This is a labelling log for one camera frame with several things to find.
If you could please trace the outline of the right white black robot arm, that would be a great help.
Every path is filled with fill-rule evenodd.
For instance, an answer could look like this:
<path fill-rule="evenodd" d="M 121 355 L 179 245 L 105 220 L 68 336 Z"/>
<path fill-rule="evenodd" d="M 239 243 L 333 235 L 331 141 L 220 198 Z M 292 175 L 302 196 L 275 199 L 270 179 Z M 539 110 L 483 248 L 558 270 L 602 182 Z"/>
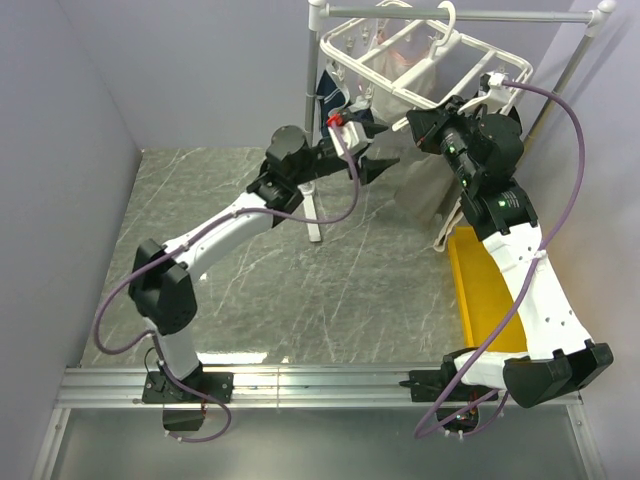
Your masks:
<path fill-rule="evenodd" d="M 614 361 L 573 311 L 551 265 L 538 216 L 514 178 L 524 152 L 519 120 L 486 106 L 462 112 L 462 99 L 411 110 L 416 146 L 444 157 L 462 187 L 461 207 L 509 290 L 526 339 L 522 353 L 478 347 L 454 354 L 442 391 L 460 400 L 476 385 L 508 392 L 531 408 L 581 390 Z"/>

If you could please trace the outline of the white clip hanger frame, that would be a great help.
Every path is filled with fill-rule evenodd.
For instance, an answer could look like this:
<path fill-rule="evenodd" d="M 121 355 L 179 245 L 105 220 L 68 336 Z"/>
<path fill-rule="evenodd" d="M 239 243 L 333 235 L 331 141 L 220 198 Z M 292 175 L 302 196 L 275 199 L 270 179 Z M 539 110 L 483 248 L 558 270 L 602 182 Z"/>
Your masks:
<path fill-rule="evenodd" d="M 408 127 L 411 109 L 430 109 L 453 96 L 472 112 L 487 98 L 491 113 L 506 114 L 518 92 L 503 80 L 528 82 L 531 63 L 460 32 L 462 16 L 450 1 L 443 19 L 353 17 L 319 38 L 325 65 L 315 88 L 321 122 L 338 109 L 364 112 L 394 131 Z"/>

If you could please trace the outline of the grey underwear beige waistband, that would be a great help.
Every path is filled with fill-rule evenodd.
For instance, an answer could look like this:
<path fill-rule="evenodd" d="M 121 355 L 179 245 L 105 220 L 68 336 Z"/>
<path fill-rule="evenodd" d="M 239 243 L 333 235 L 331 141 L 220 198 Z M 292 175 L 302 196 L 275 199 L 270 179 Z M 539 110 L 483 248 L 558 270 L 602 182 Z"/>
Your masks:
<path fill-rule="evenodd" d="M 460 196 L 461 187 L 447 160 L 426 154 L 408 167 L 394 201 L 426 232 L 431 247 L 443 253 L 449 236 L 463 220 Z"/>

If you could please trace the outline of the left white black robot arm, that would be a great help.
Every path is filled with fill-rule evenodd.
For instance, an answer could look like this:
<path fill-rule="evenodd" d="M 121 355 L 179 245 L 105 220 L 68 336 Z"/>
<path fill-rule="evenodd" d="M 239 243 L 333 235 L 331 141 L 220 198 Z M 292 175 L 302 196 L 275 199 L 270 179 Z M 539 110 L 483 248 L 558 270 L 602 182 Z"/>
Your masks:
<path fill-rule="evenodd" d="M 386 126 L 336 114 L 329 134 L 308 142 L 297 126 L 274 132 L 257 177 L 228 207 L 180 237 L 137 249 L 128 295 L 152 331 L 159 356 L 157 386 L 176 403 L 204 402 L 216 392 L 229 399 L 230 381 L 212 380 L 194 349 L 191 322 L 197 313 L 194 286 L 202 274 L 237 246 L 292 218 L 303 203 L 301 185 L 346 170 L 366 185 L 397 164 L 370 160 L 365 152 Z"/>

